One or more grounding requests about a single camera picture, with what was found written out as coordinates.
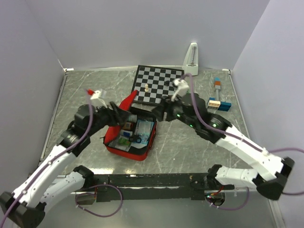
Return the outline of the green small box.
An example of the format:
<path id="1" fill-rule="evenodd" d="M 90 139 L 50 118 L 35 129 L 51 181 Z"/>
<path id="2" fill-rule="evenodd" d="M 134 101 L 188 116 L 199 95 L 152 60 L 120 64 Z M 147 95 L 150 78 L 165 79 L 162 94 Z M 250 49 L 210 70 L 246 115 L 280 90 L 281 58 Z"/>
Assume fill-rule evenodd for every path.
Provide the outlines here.
<path id="1" fill-rule="evenodd" d="M 125 138 L 120 138 L 118 140 L 118 143 L 120 145 L 125 145 L 125 146 L 129 146 L 131 144 L 131 142 L 128 139 L 125 139 Z"/>

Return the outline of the black handled scissors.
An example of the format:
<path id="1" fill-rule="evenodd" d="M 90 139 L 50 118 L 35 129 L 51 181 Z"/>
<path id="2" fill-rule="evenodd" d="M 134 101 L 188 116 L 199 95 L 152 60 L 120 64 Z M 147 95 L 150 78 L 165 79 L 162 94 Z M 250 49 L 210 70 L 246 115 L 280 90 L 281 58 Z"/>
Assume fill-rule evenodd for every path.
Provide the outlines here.
<path id="1" fill-rule="evenodd" d="M 141 143 L 142 139 L 139 135 L 132 135 L 129 138 L 129 141 L 132 142 L 132 143 Z"/>

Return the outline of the white medicine bottle green label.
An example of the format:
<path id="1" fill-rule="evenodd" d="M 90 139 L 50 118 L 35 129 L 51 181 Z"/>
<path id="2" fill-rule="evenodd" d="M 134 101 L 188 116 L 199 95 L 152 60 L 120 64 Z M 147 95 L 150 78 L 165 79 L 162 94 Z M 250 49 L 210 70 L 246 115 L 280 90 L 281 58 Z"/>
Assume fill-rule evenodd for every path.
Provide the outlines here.
<path id="1" fill-rule="evenodd" d="M 136 114 L 131 114 L 127 121 L 131 122 L 131 123 L 136 123 L 137 119 L 138 119 L 138 116 Z"/>

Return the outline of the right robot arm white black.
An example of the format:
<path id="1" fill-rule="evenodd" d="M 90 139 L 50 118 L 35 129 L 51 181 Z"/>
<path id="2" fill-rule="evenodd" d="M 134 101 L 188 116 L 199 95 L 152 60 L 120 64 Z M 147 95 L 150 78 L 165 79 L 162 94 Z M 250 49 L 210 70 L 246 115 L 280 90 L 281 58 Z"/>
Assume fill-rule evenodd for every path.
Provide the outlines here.
<path id="1" fill-rule="evenodd" d="M 267 199 L 279 200 L 294 161 L 276 156 L 252 142 L 227 119 L 209 112 L 198 94 L 194 97 L 196 103 L 193 105 L 190 94 L 175 101 L 164 96 L 152 113 L 159 121 L 185 123 L 202 139 L 230 151 L 250 166 L 250 169 L 237 169 L 214 165 L 208 171 L 208 186 L 212 189 L 226 185 L 256 189 Z"/>

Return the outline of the blue white gauze packet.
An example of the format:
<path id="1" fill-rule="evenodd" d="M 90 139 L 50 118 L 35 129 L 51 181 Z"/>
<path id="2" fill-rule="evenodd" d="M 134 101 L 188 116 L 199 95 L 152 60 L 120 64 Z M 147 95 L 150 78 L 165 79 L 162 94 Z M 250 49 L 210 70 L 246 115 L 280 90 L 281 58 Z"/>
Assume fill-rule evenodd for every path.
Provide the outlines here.
<path id="1" fill-rule="evenodd" d="M 135 128 L 135 134 L 141 139 L 140 144 L 147 144 L 152 128 L 154 126 L 153 121 L 138 119 Z"/>

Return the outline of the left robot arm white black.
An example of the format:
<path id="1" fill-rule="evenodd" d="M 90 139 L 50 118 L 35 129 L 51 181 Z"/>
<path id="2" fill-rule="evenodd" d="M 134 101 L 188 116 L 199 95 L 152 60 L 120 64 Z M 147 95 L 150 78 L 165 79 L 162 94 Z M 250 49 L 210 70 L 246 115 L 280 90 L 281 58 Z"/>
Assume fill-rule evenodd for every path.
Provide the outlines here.
<path id="1" fill-rule="evenodd" d="M 70 193 L 88 191 L 94 185 L 94 173 L 85 166 L 78 166 L 62 181 L 53 181 L 61 171 L 90 144 L 90 137 L 104 128 L 120 127 L 130 116 L 132 102 L 120 105 L 85 104 L 78 108 L 74 120 L 60 135 L 49 156 L 13 192 L 3 192 L 0 207 L 4 219 L 10 219 L 21 228 L 36 228 L 46 213 Z"/>

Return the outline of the white blue small tube box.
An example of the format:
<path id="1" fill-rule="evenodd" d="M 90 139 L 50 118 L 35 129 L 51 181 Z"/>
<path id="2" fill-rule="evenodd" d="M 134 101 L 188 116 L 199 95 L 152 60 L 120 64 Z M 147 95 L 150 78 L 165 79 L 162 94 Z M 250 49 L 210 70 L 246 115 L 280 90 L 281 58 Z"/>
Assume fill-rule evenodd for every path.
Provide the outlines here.
<path id="1" fill-rule="evenodd" d="M 133 135 L 133 132 L 132 131 L 127 131 L 127 130 L 121 130 L 120 135 L 123 136 L 123 137 L 129 138 Z"/>

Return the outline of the black red medicine kit case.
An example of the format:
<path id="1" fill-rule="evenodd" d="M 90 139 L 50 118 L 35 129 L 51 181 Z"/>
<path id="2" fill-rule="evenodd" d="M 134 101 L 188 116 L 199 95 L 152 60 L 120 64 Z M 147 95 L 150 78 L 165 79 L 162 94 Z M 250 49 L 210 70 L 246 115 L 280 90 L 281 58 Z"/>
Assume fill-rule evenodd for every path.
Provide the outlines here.
<path id="1" fill-rule="evenodd" d="M 125 98 L 119 107 L 131 112 L 122 127 L 109 127 L 104 136 L 104 145 L 111 153 L 119 156 L 143 161 L 152 148 L 157 120 L 150 111 L 132 107 L 132 103 L 139 91 L 135 90 Z"/>

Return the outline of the brown medicine bottle orange label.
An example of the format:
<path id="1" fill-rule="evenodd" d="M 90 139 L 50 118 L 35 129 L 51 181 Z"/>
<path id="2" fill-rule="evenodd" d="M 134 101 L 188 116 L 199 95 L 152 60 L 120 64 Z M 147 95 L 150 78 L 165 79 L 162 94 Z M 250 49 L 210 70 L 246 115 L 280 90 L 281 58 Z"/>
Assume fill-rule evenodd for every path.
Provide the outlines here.
<path id="1" fill-rule="evenodd" d="M 130 130 L 132 130 L 133 125 L 134 125 L 134 123 L 132 123 L 132 122 L 126 122 L 123 126 L 123 129 L 130 131 Z"/>

